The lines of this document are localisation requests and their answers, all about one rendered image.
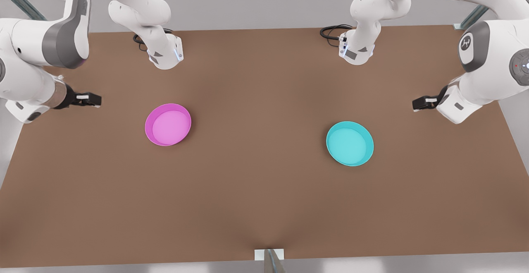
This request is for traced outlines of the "blue plate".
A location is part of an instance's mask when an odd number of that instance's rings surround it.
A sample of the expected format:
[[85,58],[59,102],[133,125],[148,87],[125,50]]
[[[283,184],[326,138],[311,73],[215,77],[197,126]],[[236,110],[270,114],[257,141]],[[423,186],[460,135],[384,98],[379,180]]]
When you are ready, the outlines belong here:
[[326,135],[326,147],[334,160],[345,166],[361,166],[372,158],[372,134],[356,122],[338,122]]

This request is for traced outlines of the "pink plate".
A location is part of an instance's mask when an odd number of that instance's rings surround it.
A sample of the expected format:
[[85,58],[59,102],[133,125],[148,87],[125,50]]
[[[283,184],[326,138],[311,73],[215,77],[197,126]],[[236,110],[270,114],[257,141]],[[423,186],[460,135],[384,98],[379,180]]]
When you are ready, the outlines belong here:
[[185,107],[167,103],[149,113],[144,124],[144,131],[151,143],[159,146],[172,146],[186,138],[191,125],[192,118]]

